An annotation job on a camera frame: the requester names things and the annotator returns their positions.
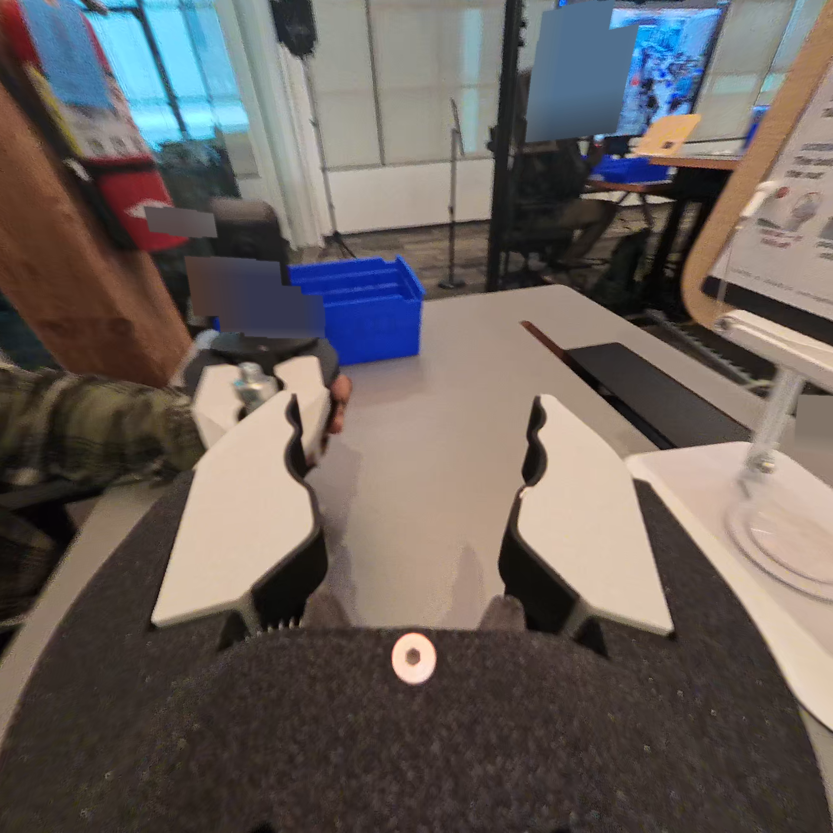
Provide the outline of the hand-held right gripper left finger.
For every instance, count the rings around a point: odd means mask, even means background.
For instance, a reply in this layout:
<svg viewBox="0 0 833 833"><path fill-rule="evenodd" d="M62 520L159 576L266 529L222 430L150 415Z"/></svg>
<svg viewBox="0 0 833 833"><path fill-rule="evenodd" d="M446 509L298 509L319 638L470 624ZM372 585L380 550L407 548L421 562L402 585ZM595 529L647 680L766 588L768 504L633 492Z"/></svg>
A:
<svg viewBox="0 0 833 833"><path fill-rule="evenodd" d="M151 613L156 629L233 613L254 634L302 616L328 572L305 472L297 398L286 391L203 455Z"/></svg>

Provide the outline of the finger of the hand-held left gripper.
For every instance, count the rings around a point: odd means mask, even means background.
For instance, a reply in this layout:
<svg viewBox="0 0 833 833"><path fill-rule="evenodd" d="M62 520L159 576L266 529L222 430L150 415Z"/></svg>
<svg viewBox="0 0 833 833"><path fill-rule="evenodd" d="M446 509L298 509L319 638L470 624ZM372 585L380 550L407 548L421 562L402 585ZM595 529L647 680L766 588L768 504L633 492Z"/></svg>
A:
<svg viewBox="0 0 833 833"><path fill-rule="evenodd" d="M239 366L216 364L204 367L197 379L192 414L207 450L246 418L243 401L236 390L236 382L241 378Z"/></svg>
<svg viewBox="0 0 833 833"><path fill-rule="evenodd" d="M292 357L273 367L283 389L296 397L308 466L318 465L328 442L332 401L324 369L318 357Z"/></svg>

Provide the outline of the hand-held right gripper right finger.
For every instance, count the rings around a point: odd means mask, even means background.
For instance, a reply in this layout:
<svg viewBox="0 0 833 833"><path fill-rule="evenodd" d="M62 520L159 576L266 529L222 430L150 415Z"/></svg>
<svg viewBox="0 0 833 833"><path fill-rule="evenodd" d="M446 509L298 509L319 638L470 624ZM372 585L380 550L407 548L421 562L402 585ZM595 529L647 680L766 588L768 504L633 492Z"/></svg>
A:
<svg viewBox="0 0 833 833"><path fill-rule="evenodd" d="M605 621L673 636L633 480L553 395L531 405L521 477L497 566L526 627L580 637Z"/></svg>

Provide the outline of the silver hex bolt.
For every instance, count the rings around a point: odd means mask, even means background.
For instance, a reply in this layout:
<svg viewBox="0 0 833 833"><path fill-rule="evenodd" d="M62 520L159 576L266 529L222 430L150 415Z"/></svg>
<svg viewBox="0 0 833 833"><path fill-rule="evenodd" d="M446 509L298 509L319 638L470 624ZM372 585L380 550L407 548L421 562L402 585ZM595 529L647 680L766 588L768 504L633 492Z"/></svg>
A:
<svg viewBox="0 0 833 833"><path fill-rule="evenodd" d="M239 377L233 382L233 387L244 413L249 415L276 395L279 391L278 380L253 361L243 361L237 368Z"/></svg>

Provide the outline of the blue plastic parts bin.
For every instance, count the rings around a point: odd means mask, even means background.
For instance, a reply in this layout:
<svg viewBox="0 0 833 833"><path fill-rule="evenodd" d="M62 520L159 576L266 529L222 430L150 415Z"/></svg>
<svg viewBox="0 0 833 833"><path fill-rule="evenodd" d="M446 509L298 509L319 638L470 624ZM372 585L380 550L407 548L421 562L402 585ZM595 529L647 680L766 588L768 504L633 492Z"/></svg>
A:
<svg viewBox="0 0 833 833"><path fill-rule="evenodd" d="M402 256L296 264L289 278L322 298L325 334L343 366L419 355L425 289Z"/></svg>

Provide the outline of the person's left hand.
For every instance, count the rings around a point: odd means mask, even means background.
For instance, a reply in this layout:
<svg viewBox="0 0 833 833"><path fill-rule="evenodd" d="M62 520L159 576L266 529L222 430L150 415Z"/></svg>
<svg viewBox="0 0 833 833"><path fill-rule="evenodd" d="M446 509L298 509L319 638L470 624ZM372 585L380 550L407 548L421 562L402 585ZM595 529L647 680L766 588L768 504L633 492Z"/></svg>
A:
<svg viewBox="0 0 833 833"><path fill-rule="evenodd" d="M340 373L329 387L331 399L331 413L328 422L328 434L337 435L344 429L348 403L352 393L352 382L349 377Z"/></svg>

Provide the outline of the white tablet stand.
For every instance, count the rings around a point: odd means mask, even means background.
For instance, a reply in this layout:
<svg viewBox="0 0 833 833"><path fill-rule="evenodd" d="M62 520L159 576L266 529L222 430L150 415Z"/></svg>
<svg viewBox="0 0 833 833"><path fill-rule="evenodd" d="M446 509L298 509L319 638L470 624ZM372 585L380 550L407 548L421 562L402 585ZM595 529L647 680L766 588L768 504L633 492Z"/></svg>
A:
<svg viewBox="0 0 833 833"><path fill-rule="evenodd" d="M832 726L831 485L779 446L807 381L831 391L831 325L723 312L718 331L776 367L753 440L630 457L721 574L797 700Z"/></svg>

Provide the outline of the black rectangular table panel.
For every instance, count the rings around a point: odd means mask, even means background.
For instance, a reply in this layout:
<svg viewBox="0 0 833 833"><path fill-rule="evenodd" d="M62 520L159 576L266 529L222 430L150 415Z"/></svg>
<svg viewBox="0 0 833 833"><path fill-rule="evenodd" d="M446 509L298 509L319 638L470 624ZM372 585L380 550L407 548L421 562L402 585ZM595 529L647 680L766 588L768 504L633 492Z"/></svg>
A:
<svg viewBox="0 0 833 833"><path fill-rule="evenodd" d="M619 342L575 348L562 358L660 450L751 440L748 428Z"/></svg>

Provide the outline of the wooden pillar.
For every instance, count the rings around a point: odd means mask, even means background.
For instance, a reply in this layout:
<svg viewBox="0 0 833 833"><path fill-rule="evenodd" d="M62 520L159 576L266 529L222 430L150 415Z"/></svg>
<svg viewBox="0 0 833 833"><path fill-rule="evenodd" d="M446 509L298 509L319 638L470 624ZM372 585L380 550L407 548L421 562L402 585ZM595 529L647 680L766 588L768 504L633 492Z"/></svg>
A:
<svg viewBox="0 0 833 833"><path fill-rule="evenodd" d="M65 369L166 387L189 332L151 257L114 247L70 177L2 89L3 294Z"/></svg>

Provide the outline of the black microphone stand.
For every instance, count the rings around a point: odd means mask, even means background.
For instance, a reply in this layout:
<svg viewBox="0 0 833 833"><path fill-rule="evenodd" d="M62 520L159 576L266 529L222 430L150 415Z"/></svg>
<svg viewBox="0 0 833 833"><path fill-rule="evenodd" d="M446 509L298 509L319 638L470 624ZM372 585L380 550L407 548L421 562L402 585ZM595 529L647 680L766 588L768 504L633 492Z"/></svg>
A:
<svg viewBox="0 0 833 833"><path fill-rule="evenodd" d="M448 222L447 222L447 268L446 276L438 283L438 287L444 291L453 291L461 289L466 286L466 281L456 273L456 205L457 205L457 183L458 183L458 165L466 155L465 144L462 135L462 124L460 119L460 112L457 102L454 98L450 98L450 109L452 115L452 125L450 130L450 188L449 200L447 207Z"/></svg>

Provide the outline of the dark backpack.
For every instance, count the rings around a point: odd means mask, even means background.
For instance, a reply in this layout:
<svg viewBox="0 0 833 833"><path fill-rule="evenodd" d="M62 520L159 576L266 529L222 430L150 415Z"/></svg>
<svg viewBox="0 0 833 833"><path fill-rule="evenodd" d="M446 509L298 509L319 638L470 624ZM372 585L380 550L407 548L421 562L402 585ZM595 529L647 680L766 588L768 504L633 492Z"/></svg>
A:
<svg viewBox="0 0 833 833"><path fill-rule="evenodd" d="M592 287L591 300L617 313L628 311L639 300L640 282L637 271L646 255L651 230L623 236L614 246L607 269Z"/></svg>

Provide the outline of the black light panel on stand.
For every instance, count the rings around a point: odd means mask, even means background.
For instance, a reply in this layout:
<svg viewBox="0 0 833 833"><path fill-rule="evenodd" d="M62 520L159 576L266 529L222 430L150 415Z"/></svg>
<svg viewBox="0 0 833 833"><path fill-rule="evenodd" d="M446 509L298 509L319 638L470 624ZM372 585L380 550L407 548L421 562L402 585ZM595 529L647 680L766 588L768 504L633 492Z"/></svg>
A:
<svg viewBox="0 0 833 833"><path fill-rule="evenodd" d="M324 237L328 246L335 246L342 255L356 259L338 227L338 218L332 200L331 183L323 136L319 123L318 96L312 76L311 59L318 45L318 28L311 1L271 1L272 18L276 38L301 64L304 87L310 109L310 124L318 154L318 168L328 213L330 232Z"/></svg>

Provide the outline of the wooden desk with black legs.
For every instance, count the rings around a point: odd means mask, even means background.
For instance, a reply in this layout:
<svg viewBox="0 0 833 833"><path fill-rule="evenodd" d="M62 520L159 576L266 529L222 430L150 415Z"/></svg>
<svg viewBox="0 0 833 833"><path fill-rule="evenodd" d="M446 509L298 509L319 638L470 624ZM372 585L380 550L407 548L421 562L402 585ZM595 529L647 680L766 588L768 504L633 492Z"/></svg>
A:
<svg viewBox="0 0 833 833"><path fill-rule="evenodd" d="M617 183L591 180L587 194L621 194L620 206L636 197L640 213L649 228L653 228L650 197L668 200L671 204L665 225L652 256L645 279L644 300L648 307L661 309L682 305L682 272L693 245L703 230L726 183L735 171L739 155L705 155L651 157L651 165L672 170L670 179L663 182ZM689 206L695 205L693 224L682 242L678 257L672 261L672 249L680 232Z"/></svg>

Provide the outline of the wooden instruction board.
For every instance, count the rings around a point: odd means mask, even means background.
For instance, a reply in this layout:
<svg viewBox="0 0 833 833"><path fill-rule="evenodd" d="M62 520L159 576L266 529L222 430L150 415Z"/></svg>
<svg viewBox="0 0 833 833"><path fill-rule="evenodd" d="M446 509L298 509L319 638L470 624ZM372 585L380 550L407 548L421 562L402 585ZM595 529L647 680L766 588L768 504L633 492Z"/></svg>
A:
<svg viewBox="0 0 833 833"><path fill-rule="evenodd" d="M814 101L831 61L832 5L827 2L776 93L755 140L730 177L685 260L682 300L693 321L703 328L713 330L722 309L720 302L703 293L702 286L731 240L756 188L768 179L801 117Z"/></svg>

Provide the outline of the small wooden tablet board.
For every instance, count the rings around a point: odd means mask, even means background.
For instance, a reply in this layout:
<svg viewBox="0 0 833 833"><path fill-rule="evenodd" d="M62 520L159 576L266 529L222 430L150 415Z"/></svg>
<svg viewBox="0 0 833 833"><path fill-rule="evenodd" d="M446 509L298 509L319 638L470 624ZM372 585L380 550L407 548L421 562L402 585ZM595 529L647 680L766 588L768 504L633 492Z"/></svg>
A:
<svg viewBox="0 0 833 833"><path fill-rule="evenodd" d="M699 113L659 118L639 139L632 153L638 157L677 157L701 119Z"/></svg>

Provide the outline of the red wall-mounted box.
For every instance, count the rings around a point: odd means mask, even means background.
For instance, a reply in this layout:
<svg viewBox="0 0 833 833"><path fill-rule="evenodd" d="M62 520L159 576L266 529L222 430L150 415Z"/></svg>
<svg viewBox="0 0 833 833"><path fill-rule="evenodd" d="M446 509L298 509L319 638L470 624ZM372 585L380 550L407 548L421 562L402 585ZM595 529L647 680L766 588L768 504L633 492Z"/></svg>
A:
<svg viewBox="0 0 833 833"><path fill-rule="evenodd" d="M105 208L108 230L121 248L157 253L187 243L185 236L155 233L148 226L146 208L173 207L155 163L98 166L89 172Z"/></svg>

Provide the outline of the black metal post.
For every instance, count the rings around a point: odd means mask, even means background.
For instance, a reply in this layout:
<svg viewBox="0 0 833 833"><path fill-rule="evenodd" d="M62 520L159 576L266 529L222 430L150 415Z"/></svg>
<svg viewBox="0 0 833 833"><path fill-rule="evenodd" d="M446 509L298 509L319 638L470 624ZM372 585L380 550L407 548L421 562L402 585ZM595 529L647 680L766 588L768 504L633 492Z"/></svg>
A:
<svg viewBox="0 0 833 833"><path fill-rule="evenodd" d="M514 129L517 60L526 28L523 1L505 1L502 35L502 65L499 77L497 120L492 134L494 161L492 215L486 254L485 293L502 285L502 252L508 229L510 203L510 161Z"/></svg>

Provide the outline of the large wall display screen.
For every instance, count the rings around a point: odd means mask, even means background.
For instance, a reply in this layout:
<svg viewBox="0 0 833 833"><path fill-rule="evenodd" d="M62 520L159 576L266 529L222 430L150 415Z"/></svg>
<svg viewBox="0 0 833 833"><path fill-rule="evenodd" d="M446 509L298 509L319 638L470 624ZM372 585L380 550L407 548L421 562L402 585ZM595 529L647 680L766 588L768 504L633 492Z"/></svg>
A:
<svg viewBox="0 0 833 833"><path fill-rule="evenodd" d="M690 114L726 2L617 3L610 28L638 26L615 135L638 138L660 118Z"/></svg>

